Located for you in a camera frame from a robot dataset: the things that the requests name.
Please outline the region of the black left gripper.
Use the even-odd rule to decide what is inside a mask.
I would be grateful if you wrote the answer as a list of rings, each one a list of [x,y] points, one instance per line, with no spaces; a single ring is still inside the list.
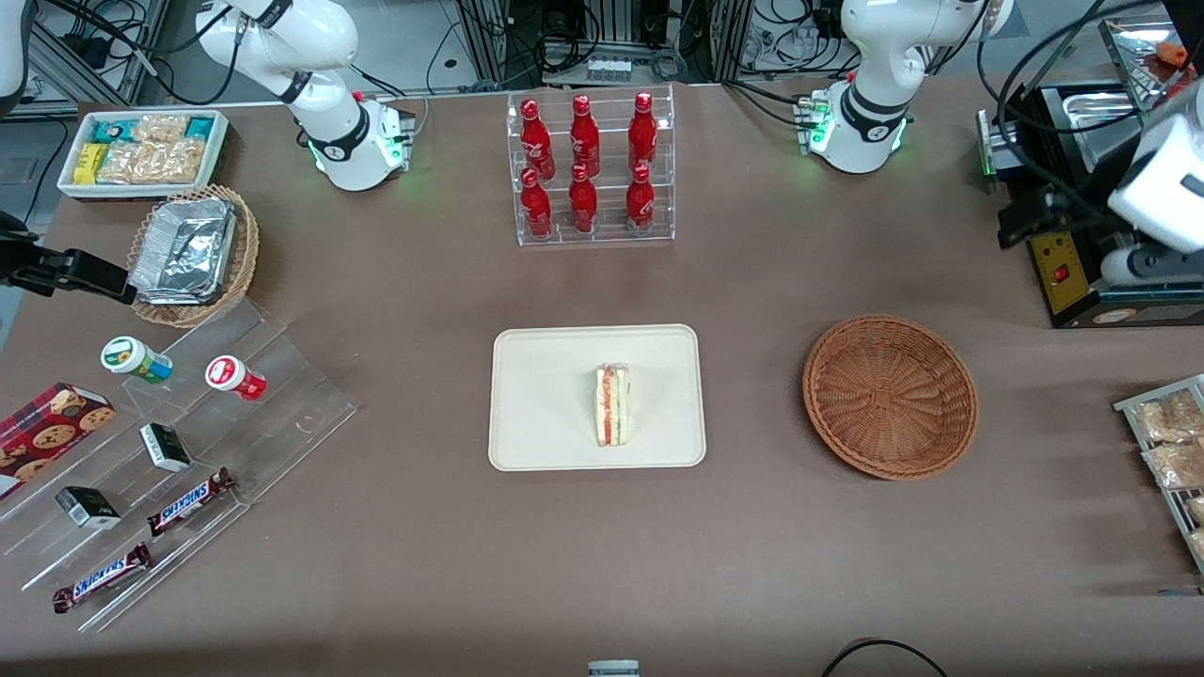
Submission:
[[[1046,234],[1111,235],[1111,214],[1099,198],[1084,198],[1052,184],[1014,192],[1011,212],[999,212],[999,248],[1010,249]]]

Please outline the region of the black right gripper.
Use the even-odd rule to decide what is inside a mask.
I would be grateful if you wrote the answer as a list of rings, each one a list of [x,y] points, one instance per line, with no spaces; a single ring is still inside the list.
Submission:
[[[89,285],[93,294],[131,305],[137,287],[128,283],[123,267],[94,257],[85,251],[66,249],[63,253],[36,245],[39,236],[8,212],[1,212],[1,285],[19,288],[34,294],[55,294],[69,290],[61,281]]]

